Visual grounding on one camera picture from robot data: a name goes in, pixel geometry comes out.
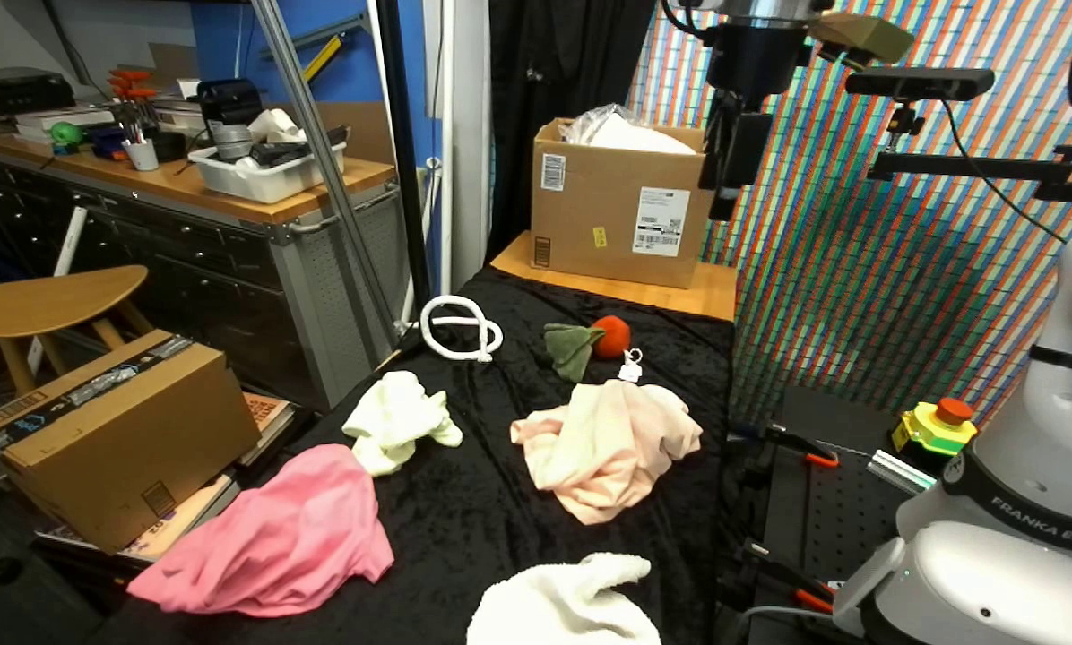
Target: white towel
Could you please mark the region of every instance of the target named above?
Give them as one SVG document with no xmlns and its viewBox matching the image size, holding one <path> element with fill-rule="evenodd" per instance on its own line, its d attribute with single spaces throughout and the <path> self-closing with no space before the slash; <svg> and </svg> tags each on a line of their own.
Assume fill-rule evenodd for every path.
<svg viewBox="0 0 1072 645">
<path fill-rule="evenodd" d="M 413 373 L 385 373 L 339 426 L 355 438 L 352 456 L 370 476 L 400 469 L 416 456 L 420 438 L 435 438 L 444 449 L 462 443 L 462 428 L 451 424 L 447 393 L 428 393 Z"/>
<path fill-rule="evenodd" d="M 465 645 L 656 645 L 650 615 L 612 590 L 644 573 L 650 557 L 621 551 L 530 567 L 485 590 Z"/>
</svg>

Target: red object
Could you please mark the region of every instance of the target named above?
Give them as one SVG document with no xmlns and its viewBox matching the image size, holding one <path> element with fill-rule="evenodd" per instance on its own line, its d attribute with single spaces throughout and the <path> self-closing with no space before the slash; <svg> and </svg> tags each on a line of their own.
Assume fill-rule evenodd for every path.
<svg viewBox="0 0 1072 645">
<path fill-rule="evenodd" d="M 835 467 L 842 467 L 842 457 L 835 452 L 829 452 L 829 456 L 806 452 L 806 467 L 814 467 L 814 469 L 835 469 Z"/>
<path fill-rule="evenodd" d="M 962 396 L 937 396 L 937 419 L 943 424 L 968 424 L 970 419 L 970 404 Z"/>
<path fill-rule="evenodd" d="M 590 322 L 590 329 L 598 329 L 594 358 L 601 358 L 601 363 L 615 363 L 621 352 L 627 352 L 634 339 L 630 322 L 624 322 L 621 315 L 601 315 Z"/>
<path fill-rule="evenodd" d="M 809 587 L 792 590 L 794 606 L 814 608 L 814 612 L 833 612 L 833 599 L 814 593 Z"/>
</svg>

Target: black tablecloth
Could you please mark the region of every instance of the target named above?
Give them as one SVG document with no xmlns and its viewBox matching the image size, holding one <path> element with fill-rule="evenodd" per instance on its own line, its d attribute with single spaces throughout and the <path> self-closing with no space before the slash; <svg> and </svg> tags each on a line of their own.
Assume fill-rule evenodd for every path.
<svg viewBox="0 0 1072 645">
<path fill-rule="evenodd" d="M 381 519 L 395 567 L 381 584 L 349 581 L 321 608 L 296 619 L 165 615 L 146 600 L 125 600 L 97 641 L 462 641 L 465 623 L 494 581 L 539 562 L 576 562 L 587 551 L 634 551 L 652 573 L 627 593 L 652 615 L 663 641 L 713 641 L 713 576 L 733 525 L 720 501 L 726 449 L 726 322 L 615 304 L 572 290 L 539 287 L 485 267 L 460 292 L 472 297 L 505 334 L 489 366 L 444 363 L 420 338 L 404 338 L 385 370 L 413 370 L 428 391 L 447 391 L 462 426 L 460 449 L 420 442 L 413 463 L 375 479 Z M 570 396 L 543 353 L 543 322 L 590 322 L 606 311 L 634 326 L 644 352 L 644 378 L 682 393 L 702 424 L 702 452 L 679 463 L 652 495 L 601 525 L 582 525 L 551 495 L 534 492 L 509 424 Z M 590 363 L 587 378 L 615 366 Z M 375 378 L 373 373 L 320 428 L 289 452 L 345 442 L 339 419 Z"/>
</svg>

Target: open cardboard box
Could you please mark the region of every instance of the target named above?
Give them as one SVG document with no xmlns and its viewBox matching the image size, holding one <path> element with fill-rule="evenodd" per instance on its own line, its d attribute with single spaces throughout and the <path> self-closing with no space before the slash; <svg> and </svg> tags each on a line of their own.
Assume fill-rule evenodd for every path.
<svg viewBox="0 0 1072 645">
<path fill-rule="evenodd" d="M 255 442 L 221 352 L 160 329 L 0 404 L 8 476 L 107 551 L 171 516 Z"/>
</svg>

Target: crumpled fabric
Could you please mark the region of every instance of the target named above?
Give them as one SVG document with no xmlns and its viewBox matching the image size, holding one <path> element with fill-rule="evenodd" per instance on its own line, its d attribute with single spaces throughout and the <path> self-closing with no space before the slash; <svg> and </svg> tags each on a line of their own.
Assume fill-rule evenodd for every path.
<svg viewBox="0 0 1072 645">
<path fill-rule="evenodd" d="M 320 443 L 184 535 L 128 593 L 165 612 L 301 615 L 389 562 L 370 474 L 345 443 Z"/>
<path fill-rule="evenodd" d="M 428 396 L 420 377 L 400 370 L 385 373 L 339 428 L 355 438 L 352 452 L 370 476 L 399 474 L 416 456 L 420 438 L 444 449 L 462 443 L 447 393 Z"/>
<path fill-rule="evenodd" d="M 582 523 L 610 523 L 639 504 L 688 452 L 702 426 L 665 388 L 576 382 L 570 404 L 509 426 L 539 492 L 551 492 Z"/>
<path fill-rule="evenodd" d="M 661 645 L 650 615 L 615 590 L 644 573 L 650 557 L 621 551 L 530 567 L 485 590 L 465 645 Z"/>
<path fill-rule="evenodd" d="M 590 329 L 590 326 L 566 326 L 566 322 L 543 322 L 543 329 L 540 329 L 540 344 L 543 344 L 548 363 L 555 366 L 555 373 L 564 378 L 572 378 L 572 382 L 590 366 L 598 338 L 601 334 Z"/>
</svg>

